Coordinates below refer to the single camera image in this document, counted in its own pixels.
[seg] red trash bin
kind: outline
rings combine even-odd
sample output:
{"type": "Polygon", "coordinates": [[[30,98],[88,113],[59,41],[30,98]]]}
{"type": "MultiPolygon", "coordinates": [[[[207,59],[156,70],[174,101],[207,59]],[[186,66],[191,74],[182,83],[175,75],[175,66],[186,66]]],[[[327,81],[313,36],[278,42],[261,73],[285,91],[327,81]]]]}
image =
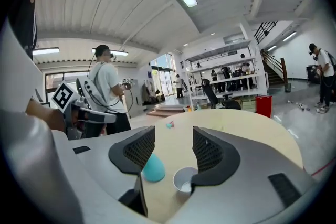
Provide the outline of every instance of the red trash bin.
{"type": "Polygon", "coordinates": [[[256,97],[257,113],[266,117],[271,117],[272,111],[272,96],[258,96],[256,97]]]}

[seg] sneaker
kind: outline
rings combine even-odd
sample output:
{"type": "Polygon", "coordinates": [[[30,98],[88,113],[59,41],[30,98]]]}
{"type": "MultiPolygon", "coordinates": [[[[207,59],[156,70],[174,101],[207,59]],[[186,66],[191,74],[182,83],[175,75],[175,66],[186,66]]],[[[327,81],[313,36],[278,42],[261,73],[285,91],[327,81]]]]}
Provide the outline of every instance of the sneaker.
{"type": "Polygon", "coordinates": [[[325,105],[324,107],[322,107],[322,108],[316,109],[316,111],[317,111],[318,113],[321,113],[321,114],[325,114],[325,113],[327,113],[328,110],[329,110],[329,107],[326,106],[326,105],[325,105]]]}
{"type": "Polygon", "coordinates": [[[318,102],[314,105],[316,108],[321,108],[323,106],[323,103],[318,102]]]}

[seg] white t-shirt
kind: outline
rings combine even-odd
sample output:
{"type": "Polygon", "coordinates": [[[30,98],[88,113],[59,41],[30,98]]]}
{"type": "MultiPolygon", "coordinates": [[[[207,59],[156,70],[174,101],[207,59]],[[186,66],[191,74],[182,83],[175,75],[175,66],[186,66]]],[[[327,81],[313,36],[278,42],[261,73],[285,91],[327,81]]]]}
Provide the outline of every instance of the white t-shirt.
{"type": "Polygon", "coordinates": [[[324,68],[326,66],[326,64],[329,64],[329,68],[323,74],[325,77],[330,77],[330,76],[333,76],[335,74],[334,67],[332,66],[330,58],[329,58],[328,54],[325,52],[325,50],[323,50],[323,49],[320,50],[320,53],[317,57],[317,63],[319,65],[321,65],[322,68],[324,68]]]}
{"type": "Polygon", "coordinates": [[[113,106],[108,107],[108,110],[106,112],[126,113],[123,103],[120,101],[119,97],[112,92],[111,89],[120,82],[116,68],[111,63],[105,63],[101,68],[100,65],[101,62],[97,63],[93,67],[93,69],[89,73],[89,79],[93,80],[94,76],[98,72],[96,79],[96,87],[98,91],[102,93],[108,105],[115,104],[113,106]]]}
{"type": "Polygon", "coordinates": [[[177,88],[182,88],[182,83],[181,83],[181,79],[180,79],[180,78],[177,78],[177,79],[175,80],[175,82],[176,82],[176,87],[177,87],[177,88]]]}

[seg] wooden platform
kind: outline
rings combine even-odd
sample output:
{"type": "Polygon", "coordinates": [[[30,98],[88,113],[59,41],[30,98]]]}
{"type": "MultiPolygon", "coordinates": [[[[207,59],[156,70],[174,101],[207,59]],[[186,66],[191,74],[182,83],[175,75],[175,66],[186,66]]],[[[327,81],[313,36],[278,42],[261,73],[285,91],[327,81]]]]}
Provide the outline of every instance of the wooden platform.
{"type": "Polygon", "coordinates": [[[147,115],[166,118],[166,117],[173,116],[173,115],[180,114],[180,113],[184,113],[184,109],[182,106],[164,105],[164,106],[159,106],[157,108],[151,109],[147,113],[147,115]]]}

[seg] wooden table top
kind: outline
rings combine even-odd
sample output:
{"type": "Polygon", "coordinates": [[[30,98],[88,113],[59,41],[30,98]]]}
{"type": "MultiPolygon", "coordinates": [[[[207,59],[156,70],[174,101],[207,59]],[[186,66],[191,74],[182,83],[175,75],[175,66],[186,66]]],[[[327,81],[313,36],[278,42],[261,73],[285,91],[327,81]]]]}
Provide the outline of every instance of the wooden table top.
{"type": "Polygon", "coordinates": [[[267,144],[303,168],[300,149],[288,131],[263,115],[230,109],[208,109],[186,112],[156,122],[154,153],[163,162],[165,177],[157,183],[143,180],[148,218],[165,223],[185,203],[187,197],[173,185],[176,171],[195,167],[197,161],[192,150],[193,126],[205,127],[267,144]],[[175,127],[166,124],[174,121],[175,127]]]}

